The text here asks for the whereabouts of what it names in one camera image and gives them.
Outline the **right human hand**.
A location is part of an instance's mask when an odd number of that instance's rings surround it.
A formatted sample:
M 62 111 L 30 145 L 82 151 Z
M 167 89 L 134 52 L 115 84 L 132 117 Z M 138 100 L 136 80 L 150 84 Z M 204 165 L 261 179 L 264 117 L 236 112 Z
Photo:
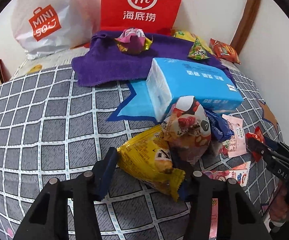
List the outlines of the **right human hand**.
M 274 199 L 269 208 L 269 217 L 273 222 L 283 222 L 289 220 L 289 204 L 285 201 L 287 189 L 279 182 L 277 190 L 274 192 Z

